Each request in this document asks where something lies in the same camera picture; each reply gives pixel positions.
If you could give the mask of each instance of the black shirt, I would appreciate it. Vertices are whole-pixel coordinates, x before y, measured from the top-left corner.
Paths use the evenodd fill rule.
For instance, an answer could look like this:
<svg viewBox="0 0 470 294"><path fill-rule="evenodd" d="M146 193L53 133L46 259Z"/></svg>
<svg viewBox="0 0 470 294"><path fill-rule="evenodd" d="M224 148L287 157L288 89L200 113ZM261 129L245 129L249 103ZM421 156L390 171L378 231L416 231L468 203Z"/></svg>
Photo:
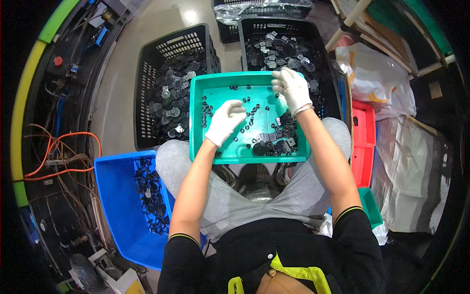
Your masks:
<svg viewBox="0 0 470 294"><path fill-rule="evenodd" d="M244 293L255 293L275 258L286 268L319 268L332 293L384 292L382 254L359 207L338 217L332 238L312 234L300 221L269 218L229 231L214 248L217 253L204 259L191 237L177 234L170 238L158 292L227 293L230 279L240 277ZM315 293L322 292L313 281L299 281Z"/></svg>

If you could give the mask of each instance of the red plastic bin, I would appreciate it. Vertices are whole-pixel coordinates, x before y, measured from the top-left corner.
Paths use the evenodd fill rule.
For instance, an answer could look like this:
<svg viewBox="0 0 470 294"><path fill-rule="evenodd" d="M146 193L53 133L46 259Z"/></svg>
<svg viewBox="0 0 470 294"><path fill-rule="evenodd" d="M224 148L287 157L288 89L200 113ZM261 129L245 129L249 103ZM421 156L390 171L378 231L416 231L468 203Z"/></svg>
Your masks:
<svg viewBox="0 0 470 294"><path fill-rule="evenodd" d="M367 103L352 101L353 151L351 170L358 188L370 186L374 147L376 145L376 118L374 108Z"/></svg>

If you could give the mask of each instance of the hand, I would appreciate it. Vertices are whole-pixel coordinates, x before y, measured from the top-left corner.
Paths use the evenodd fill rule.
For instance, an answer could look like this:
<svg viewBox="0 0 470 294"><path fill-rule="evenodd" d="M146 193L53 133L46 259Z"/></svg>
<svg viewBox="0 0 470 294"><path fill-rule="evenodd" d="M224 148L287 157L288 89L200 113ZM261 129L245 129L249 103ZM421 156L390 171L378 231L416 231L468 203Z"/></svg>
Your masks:
<svg viewBox="0 0 470 294"><path fill-rule="evenodd" d="M227 100L217 109L212 117L211 125L205 136L219 148L234 132L236 126L246 118L246 109L241 107L240 100Z"/></svg>
<svg viewBox="0 0 470 294"><path fill-rule="evenodd" d="M274 71L271 74L274 77L271 81L273 90L284 95L292 116L296 115L300 108L312 105L307 81L296 71L283 67L280 72Z"/></svg>

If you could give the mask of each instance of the person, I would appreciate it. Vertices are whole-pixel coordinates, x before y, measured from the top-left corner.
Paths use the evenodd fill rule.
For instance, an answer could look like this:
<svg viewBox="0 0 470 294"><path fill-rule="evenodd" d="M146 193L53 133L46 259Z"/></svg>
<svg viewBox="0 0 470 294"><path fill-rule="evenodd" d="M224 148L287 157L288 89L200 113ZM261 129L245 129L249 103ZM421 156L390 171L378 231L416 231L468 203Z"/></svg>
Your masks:
<svg viewBox="0 0 470 294"><path fill-rule="evenodd" d="M168 141L156 169L177 195L164 248L158 293L381 293L385 269L348 165L346 125L320 120L306 80L282 68L273 90L284 95L312 150L268 204L244 198L211 172L216 150L245 119L242 102L213 115L194 161L189 145ZM331 205L333 236L316 235ZM200 232L216 253L205 258Z"/></svg>

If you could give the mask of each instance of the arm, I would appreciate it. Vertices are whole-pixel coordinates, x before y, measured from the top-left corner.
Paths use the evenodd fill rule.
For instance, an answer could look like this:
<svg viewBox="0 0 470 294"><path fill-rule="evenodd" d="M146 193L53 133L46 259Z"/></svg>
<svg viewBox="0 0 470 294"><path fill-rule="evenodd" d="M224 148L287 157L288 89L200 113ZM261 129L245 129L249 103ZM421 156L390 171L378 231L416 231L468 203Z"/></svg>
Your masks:
<svg viewBox="0 0 470 294"><path fill-rule="evenodd" d="M331 193L333 223L339 214L351 206L360 206L359 193L353 173L346 158L329 135L313 109L298 112L304 106L311 106L307 81L297 72L283 67L280 72L272 72L273 90L286 98L290 112L297 118L312 149L321 178Z"/></svg>
<svg viewBox="0 0 470 294"><path fill-rule="evenodd" d="M344 210L352 206L362 207L353 173L313 109L300 112L296 118L312 149L321 178L331 193L331 214L335 223Z"/></svg>
<svg viewBox="0 0 470 294"><path fill-rule="evenodd" d="M205 139L176 197L169 236L183 233L199 240L199 220L204 211L215 151L217 145Z"/></svg>
<svg viewBox="0 0 470 294"><path fill-rule="evenodd" d="M236 126L245 120L246 109L239 100L225 101L212 117L199 151L176 196L170 221L169 237L183 233L199 240L200 223L207 199L207 186L217 148L230 137Z"/></svg>

